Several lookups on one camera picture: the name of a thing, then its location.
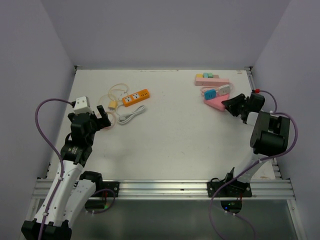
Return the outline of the white square adapter plug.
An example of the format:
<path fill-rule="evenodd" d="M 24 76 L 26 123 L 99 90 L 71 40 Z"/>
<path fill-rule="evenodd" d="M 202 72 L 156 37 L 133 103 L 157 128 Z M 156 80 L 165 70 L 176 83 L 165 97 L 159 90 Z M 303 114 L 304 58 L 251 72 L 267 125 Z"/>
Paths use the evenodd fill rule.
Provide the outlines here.
<path fill-rule="evenodd" d="M 218 88 L 218 95 L 223 96 L 223 95 L 228 95 L 231 93 L 232 87 L 230 84 L 222 85 Z"/>

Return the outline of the pink triangular power strip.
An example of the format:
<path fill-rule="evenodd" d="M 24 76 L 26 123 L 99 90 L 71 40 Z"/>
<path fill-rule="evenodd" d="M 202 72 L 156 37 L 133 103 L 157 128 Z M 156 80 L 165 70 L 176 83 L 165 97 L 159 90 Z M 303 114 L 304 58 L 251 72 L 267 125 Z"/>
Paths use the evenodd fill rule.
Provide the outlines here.
<path fill-rule="evenodd" d="M 226 107 L 222 104 L 223 101 L 227 101 L 229 99 L 230 95 L 220 95 L 215 98 L 209 99 L 209 100 L 203 100 L 203 102 L 208 105 L 209 107 L 212 107 L 216 110 L 219 110 L 221 112 L 224 112 L 226 110 Z"/>

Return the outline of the blue square adapter plug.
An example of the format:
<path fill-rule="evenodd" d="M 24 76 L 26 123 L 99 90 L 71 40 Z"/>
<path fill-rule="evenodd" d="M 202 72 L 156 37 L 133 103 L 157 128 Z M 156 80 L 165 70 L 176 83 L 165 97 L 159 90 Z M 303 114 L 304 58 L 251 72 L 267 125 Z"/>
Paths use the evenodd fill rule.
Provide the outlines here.
<path fill-rule="evenodd" d="M 216 92 L 215 89 L 209 89 L 209 90 L 206 90 L 206 91 L 203 93 L 203 96 L 204 96 L 204 99 L 205 99 L 206 101 L 212 100 L 212 99 L 216 98 L 217 92 Z"/>

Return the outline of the orange power strip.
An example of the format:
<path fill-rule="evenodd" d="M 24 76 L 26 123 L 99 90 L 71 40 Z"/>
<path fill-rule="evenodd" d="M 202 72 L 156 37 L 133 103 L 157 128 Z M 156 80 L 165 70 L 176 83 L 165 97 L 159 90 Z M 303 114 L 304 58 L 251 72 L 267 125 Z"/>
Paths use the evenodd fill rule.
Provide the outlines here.
<path fill-rule="evenodd" d="M 137 104 L 141 101 L 144 101 L 150 97 L 150 93 L 147 89 L 140 90 L 138 92 L 135 92 L 133 94 L 130 94 L 126 97 L 122 98 L 122 103 L 125 107 L 132 106 L 134 104 Z"/>

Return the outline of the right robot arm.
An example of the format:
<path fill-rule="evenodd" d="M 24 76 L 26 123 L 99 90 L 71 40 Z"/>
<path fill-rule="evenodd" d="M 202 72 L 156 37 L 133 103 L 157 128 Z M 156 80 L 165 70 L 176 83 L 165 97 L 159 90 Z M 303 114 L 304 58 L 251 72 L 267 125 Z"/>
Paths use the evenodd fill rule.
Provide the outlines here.
<path fill-rule="evenodd" d="M 250 96 L 240 94 L 222 102 L 225 109 L 234 117 L 240 117 L 246 125 L 252 125 L 249 140 L 251 151 L 240 165 L 233 167 L 225 178 L 218 182 L 213 197 L 251 197 L 250 182 L 262 165 L 287 151 L 291 120 L 280 113 L 278 116 L 263 111 L 265 97 L 257 90 Z"/>

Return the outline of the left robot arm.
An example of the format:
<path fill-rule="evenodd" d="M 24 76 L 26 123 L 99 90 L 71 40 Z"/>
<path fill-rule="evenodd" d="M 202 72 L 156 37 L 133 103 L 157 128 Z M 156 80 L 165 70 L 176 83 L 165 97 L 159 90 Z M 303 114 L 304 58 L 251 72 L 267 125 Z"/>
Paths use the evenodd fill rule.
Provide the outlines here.
<path fill-rule="evenodd" d="M 33 220 L 24 221 L 21 232 L 27 240 L 69 240 L 72 225 L 91 196 L 103 193 L 102 175 L 84 171 L 92 153 L 96 132 L 110 127 L 102 105 L 96 116 L 89 106 L 77 107 L 68 115 L 71 132 L 58 153 L 60 165 L 48 194 Z"/>

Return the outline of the long pink power strip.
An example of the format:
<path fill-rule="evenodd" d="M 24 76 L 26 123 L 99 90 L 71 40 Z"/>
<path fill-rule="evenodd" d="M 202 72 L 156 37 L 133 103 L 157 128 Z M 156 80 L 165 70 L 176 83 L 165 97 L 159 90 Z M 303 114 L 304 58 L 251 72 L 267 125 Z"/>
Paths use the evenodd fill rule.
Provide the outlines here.
<path fill-rule="evenodd" d="M 194 84 L 196 86 L 207 86 L 207 87 L 221 87 L 230 83 L 227 78 L 206 78 L 206 77 L 196 77 Z"/>

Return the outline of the aluminium right side rail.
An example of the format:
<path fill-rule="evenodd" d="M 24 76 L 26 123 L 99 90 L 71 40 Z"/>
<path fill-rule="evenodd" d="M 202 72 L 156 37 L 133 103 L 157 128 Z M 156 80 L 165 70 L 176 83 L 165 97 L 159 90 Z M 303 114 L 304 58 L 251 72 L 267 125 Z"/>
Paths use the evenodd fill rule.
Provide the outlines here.
<path fill-rule="evenodd" d="M 244 182 L 250 182 L 253 175 L 268 160 L 281 156 L 288 147 L 290 120 L 281 115 L 265 112 L 250 112 L 246 123 L 254 121 L 253 132 L 250 138 L 252 153 L 246 161 Z"/>

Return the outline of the aluminium rail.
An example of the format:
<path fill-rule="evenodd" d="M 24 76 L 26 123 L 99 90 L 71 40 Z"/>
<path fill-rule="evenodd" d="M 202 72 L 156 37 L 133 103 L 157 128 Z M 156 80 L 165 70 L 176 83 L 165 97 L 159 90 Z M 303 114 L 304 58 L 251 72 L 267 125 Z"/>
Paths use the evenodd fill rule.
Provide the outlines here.
<path fill-rule="evenodd" d="M 250 138 L 252 153 L 246 161 L 244 182 L 250 182 L 253 175 L 268 160 L 281 156 L 288 147 L 290 120 L 281 115 L 265 112 L 250 112 L 246 123 L 254 121 L 253 132 Z"/>
<path fill-rule="evenodd" d="M 121 200 L 207 200 L 207 180 L 123 180 L 118 198 Z M 253 180 L 252 197 L 214 197 L 217 200 L 293 200 L 290 180 Z"/>

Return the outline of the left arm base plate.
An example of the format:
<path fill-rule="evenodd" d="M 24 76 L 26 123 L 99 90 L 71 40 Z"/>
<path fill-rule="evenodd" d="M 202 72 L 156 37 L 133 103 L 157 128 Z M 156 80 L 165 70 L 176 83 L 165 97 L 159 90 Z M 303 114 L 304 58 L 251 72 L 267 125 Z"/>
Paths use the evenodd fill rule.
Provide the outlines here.
<path fill-rule="evenodd" d="M 91 197 L 98 198 L 117 198 L 119 196 L 120 182 L 119 181 L 102 181 L 97 185 Z"/>

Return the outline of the aluminium front rail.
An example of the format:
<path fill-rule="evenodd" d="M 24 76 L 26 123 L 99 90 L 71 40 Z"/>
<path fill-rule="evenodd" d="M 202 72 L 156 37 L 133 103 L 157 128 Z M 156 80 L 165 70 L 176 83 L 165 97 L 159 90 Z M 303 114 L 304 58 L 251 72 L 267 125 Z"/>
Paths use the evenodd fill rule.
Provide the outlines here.
<path fill-rule="evenodd" d="M 207 180 L 123 180 L 118 198 L 121 200 L 207 200 Z M 217 200 L 293 200 L 290 180 L 253 180 L 252 197 L 214 197 Z"/>

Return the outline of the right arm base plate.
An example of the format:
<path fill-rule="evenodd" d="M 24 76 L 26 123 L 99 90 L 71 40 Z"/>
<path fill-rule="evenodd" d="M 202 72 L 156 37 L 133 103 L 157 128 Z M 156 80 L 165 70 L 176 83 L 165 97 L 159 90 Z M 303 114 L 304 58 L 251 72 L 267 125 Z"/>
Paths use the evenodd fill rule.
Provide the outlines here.
<path fill-rule="evenodd" d="M 226 182 L 224 180 L 217 181 L 216 178 L 208 181 L 206 183 L 208 197 L 211 198 L 215 195 L 215 198 L 250 198 L 253 196 L 250 184 L 243 183 L 238 180 L 233 181 L 217 192 L 217 190 L 225 183 Z"/>

